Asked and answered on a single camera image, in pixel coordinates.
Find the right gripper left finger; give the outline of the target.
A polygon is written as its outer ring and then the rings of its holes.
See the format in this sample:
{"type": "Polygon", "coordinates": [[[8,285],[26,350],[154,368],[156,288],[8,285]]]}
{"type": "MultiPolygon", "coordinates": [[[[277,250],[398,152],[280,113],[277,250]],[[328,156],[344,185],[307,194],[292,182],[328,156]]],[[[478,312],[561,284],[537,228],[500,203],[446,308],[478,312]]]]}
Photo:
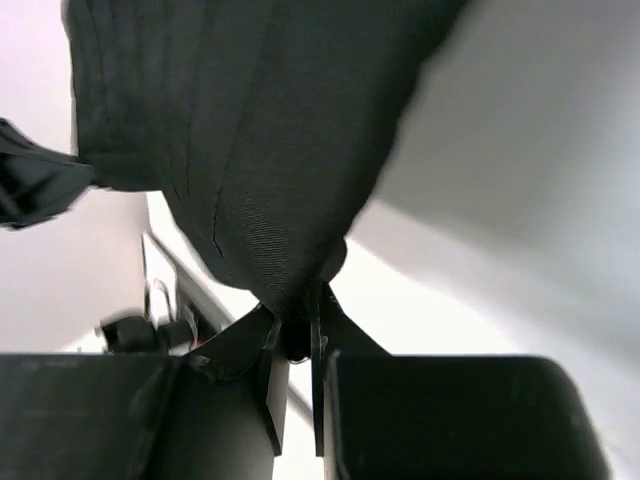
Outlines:
{"type": "Polygon", "coordinates": [[[5,479],[269,479],[288,365],[264,308],[195,351],[5,354],[5,479]]]}

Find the black skirt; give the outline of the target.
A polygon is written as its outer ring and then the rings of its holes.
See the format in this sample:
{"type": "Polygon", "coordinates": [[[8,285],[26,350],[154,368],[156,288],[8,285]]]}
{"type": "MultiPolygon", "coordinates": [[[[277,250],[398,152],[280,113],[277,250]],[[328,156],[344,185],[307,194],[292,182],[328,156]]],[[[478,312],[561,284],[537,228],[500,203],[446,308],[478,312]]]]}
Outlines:
{"type": "Polygon", "coordinates": [[[13,161],[159,191],[220,282],[298,316],[464,1],[70,1],[78,154],[8,122],[13,161]]]}

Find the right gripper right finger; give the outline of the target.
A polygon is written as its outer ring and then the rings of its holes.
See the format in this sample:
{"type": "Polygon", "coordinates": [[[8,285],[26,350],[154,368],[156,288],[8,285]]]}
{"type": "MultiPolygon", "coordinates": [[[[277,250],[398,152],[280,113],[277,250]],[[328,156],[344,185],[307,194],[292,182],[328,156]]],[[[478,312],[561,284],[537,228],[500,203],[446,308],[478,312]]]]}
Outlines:
{"type": "Polygon", "coordinates": [[[329,479],[608,479],[575,383],[527,355],[394,356],[321,284],[310,309],[315,449],[329,479]]]}

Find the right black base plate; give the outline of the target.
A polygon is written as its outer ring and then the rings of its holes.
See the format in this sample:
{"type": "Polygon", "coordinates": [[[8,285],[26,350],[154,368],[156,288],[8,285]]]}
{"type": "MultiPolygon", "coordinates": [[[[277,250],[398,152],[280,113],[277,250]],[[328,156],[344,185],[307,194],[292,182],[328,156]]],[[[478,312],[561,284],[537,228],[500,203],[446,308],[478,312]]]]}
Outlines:
{"type": "Polygon", "coordinates": [[[155,325],[144,316],[127,315],[101,323],[96,334],[104,340],[108,353],[168,354],[193,344],[198,338],[198,328],[189,320],[155,325]]]}

